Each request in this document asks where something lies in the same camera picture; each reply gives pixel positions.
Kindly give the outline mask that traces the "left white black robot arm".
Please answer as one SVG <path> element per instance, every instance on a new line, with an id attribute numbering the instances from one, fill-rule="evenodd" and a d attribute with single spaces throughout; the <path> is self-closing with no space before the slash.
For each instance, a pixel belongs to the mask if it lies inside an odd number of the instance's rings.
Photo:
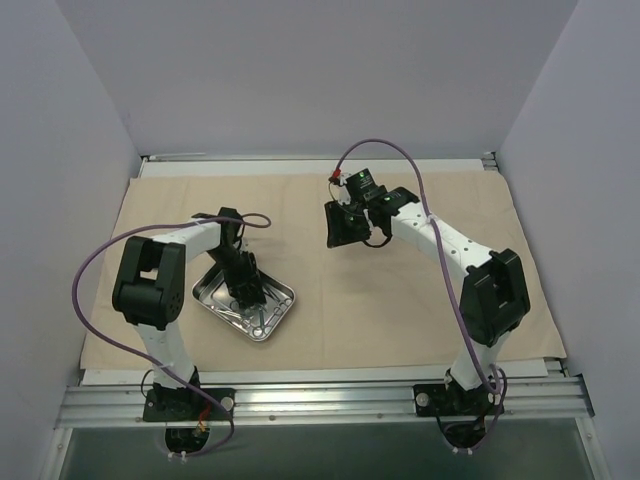
<path id="1" fill-rule="evenodd" d="M 244 229 L 257 226 L 248 218 L 223 207 L 216 215 L 196 215 L 162 234 L 134 234 L 125 243 L 112 305 L 143 341 L 155 385 L 168 392 L 166 408 L 179 419 L 194 417 L 202 405 L 197 368 L 178 326 L 188 264 L 206 254 L 221 269 L 241 309 L 266 303 L 255 255 L 243 244 Z"/>

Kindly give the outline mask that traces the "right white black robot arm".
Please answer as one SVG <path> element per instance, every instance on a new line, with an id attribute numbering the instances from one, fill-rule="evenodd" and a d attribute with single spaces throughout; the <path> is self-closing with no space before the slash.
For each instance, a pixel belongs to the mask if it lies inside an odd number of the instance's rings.
<path id="1" fill-rule="evenodd" d="M 521 258 L 473 241 L 431 212 L 423 194 L 389 190 L 367 169 L 336 170 L 328 184 L 328 247 L 366 243 L 380 230 L 387 241 L 400 239 L 439 264 L 463 338 L 444 400 L 455 412 L 469 411 L 480 400 L 479 387 L 494 376 L 506 339 L 531 309 Z"/>

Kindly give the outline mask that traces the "surgical scissors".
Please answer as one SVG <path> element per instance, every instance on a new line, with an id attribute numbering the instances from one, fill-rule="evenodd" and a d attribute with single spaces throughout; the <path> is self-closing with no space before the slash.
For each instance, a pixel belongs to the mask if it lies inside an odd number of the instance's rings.
<path id="1" fill-rule="evenodd" d="M 235 311 L 230 308 L 223 308 L 213 305 L 211 307 L 212 313 L 218 316 L 220 319 L 237 325 L 250 325 L 253 319 L 253 312 Z"/>

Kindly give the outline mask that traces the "steel instrument tray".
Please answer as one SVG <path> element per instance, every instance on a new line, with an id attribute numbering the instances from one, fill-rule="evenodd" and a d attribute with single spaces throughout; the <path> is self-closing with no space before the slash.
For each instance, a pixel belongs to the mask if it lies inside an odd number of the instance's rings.
<path id="1" fill-rule="evenodd" d="M 259 272 L 261 274 L 261 280 L 263 284 L 264 294 L 266 297 L 266 302 L 268 297 L 279 297 L 279 298 L 289 297 L 293 299 L 293 305 L 294 305 L 296 301 L 296 294 L 293 289 L 291 289 L 289 286 L 282 283 L 281 281 L 276 280 L 272 276 L 266 274 L 265 272 L 261 270 L 259 270 Z M 212 313 L 211 307 L 213 305 L 220 306 L 223 308 L 230 308 L 238 312 L 253 311 L 256 307 L 260 306 L 260 305 L 254 305 L 251 307 L 241 307 L 238 304 L 238 302 L 229 294 L 223 278 L 223 273 L 221 271 L 221 268 L 218 266 L 213 266 L 203 277 L 201 277 L 194 284 L 192 289 L 192 295 L 195 301 L 201 306 L 203 306 L 210 313 Z M 250 333 L 249 333 L 250 325 L 237 325 L 237 324 L 228 323 L 224 320 L 222 321 L 225 324 L 231 326 L 236 331 L 243 334 L 246 338 L 248 338 L 253 342 L 266 341 L 274 333 L 273 332 L 266 340 L 255 341 L 250 337 Z"/>

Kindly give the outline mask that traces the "beige cloth wrap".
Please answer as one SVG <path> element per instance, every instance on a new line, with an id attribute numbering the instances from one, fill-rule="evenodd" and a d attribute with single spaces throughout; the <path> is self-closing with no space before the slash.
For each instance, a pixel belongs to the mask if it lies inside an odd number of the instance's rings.
<path id="1" fill-rule="evenodd" d="M 530 312 L 501 361 L 562 358 L 566 351 L 505 179 L 486 171 L 377 174 L 388 188 L 424 190 L 430 209 L 473 241 L 521 258 Z M 177 224 L 231 207 L 271 219 L 249 229 L 259 267 L 290 286 L 291 311 L 255 342 L 187 298 L 179 327 L 204 372 L 444 365 L 461 344 L 439 265 L 400 239 L 386 246 L 326 245 L 324 175 L 157 177 L 130 183 L 117 232 Z"/>

